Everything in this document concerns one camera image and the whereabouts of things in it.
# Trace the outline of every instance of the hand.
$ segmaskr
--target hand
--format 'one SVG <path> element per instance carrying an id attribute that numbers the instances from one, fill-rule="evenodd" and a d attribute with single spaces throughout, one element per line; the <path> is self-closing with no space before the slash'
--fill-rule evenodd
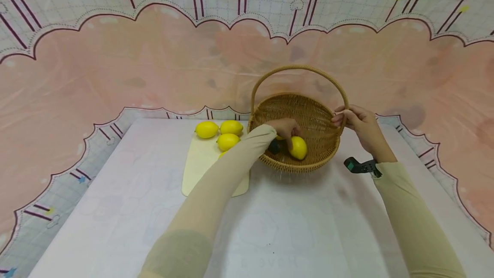
<path id="1" fill-rule="evenodd" d="M 354 105 L 350 105 L 349 109 L 345 109 L 345 106 L 339 106 L 335 109 L 335 112 L 339 112 L 339 114 L 335 115 L 331 121 L 335 125 L 341 126 L 343 116 L 345 115 L 347 118 L 346 127 L 357 133 L 362 147 L 378 163 L 397 161 L 381 132 L 381 128 L 377 124 L 376 116 L 373 112 Z"/>
<path id="2" fill-rule="evenodd" d="M 275 128 L 277 135 L 286 140 L 286 144 L 290 150 L 293 148 L 292 136 L 300 135 L 302 132 L 302 128 L 300 128 L 295 119 L 291 118 L 275 119 L 273 121 L 267 121 L 264 124 Z"/>

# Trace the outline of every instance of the beige sleeve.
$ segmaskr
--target beige sleeve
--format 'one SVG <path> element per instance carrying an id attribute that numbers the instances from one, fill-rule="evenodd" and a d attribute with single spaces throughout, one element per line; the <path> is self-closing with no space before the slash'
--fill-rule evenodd
<path id="1" fill-rule="evenodd" d="M 275 137 L 273 127 L 261 125 L 209 168 L 153 245 L 139 278 L 204 275 L 228 200 Z"/>
<path id="2" fill-rule="evenodd" d="M 374 178 L 411 278 L 464 278 L 445 233 L 400 162 L 379 163 Z"/>

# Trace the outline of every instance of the basket handle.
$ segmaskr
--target basket handle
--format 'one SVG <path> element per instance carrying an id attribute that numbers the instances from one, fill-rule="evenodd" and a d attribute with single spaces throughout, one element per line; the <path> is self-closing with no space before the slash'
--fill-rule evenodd
<path id="1" fill-rule="evenodd" d="M 278 72 L 281 72 L 281 71 L 285 71 L 285 70 L 296 70 L 296 69 L 309 70 L 309 71 L 312 71 L 314 73 L 317 73 L 320 76 L 324 77 L 325 79 L 329 80 L 338 89 L 339 93 L 343 97 L 343 102 L 344 102 L 344 105 L 345 105 L 345 109 L 348 109 L 349 108 L 348 98 L 346 96 L 345 91 L 343 90 L 343 88 L 341 87 L 341 85 L 338 83 L 338 81 L 335 80 L 335 79 L 333 79 L 333 77 L 329 76 L 324 71 L 321 71 L 321 70 L 316 69 L 316 68 L 311 67 L 311 66 L 307 66 L 305 64 L 289 64 L 287 66 L 281 66 L 279 68 L 276 68 L 274 70 L 269 71 L 268 73 L 264 74 L 264 76 L 261 77 L 257 81 L 256 85 L 254 86 L 254 89 L 252 90 L 252 96 L 251 96 L 251 99 L 250 99 L 250 113 L 251 114 L 254 114 L 254 100 L 256 99 L 257 89 L 259 88 L 259 86 L 261 85 L 261 83 L 263 83 L 264 80 L 266 80 L 268 77 L 272 76 L 275 73 L 278 73 Z M 339 136 L 343 133 L 343 129 L 345 128 L 345 125 L 346 125 L 346 120 L 347 120 L 347 118 L 346 118 L 346 116 L 344 116 L 343 117 L 343 122 L 341 123 L 341 127 L 339 128 L 339 131 L 338 131 L 338 135 Z"/>

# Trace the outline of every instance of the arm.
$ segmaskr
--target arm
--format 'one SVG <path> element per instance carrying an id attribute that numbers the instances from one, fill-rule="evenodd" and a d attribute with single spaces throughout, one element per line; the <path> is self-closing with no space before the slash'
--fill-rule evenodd
<path id="1" fill-rule="evenodd" d="M 374 113 L 358 106 L 340 107 L 362 147 L 377 160 L 383 174 L 374 178 L 412 278 L 464 278 L 458 257 L 427 204 L 384 139 Z M 333 122 L 341 125 L 343 114 Z"/>
<path id="2" fill-rule="evenodd" d="M 202 277 L 228 200 L 277 133 L 297 133 L 293 125 L 292 119 L 261 125 L 215 162 L 153 245 L 139 278 Z"/>
<path id="3" fill-rule="evenodd" d="M 374 178 L 412 278 L 464 278 L 458 257 L 400 162 L 378 163 Z"/>

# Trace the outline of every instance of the person's left hand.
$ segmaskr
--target person's left hand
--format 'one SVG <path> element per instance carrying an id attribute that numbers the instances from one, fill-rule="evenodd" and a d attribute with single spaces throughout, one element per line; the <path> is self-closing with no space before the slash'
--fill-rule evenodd
<path id="1" fill-rule="evenodd" d="M 267 121 L 264 124 L 275 128 L 277 135 L 286 140 L 289 149 L 293 148 L 292 136 L 298 136 L 302 132 L 302 128 L 300 128 L 295 119 L 292 118 L 274 119 L 273 121 Z"/>

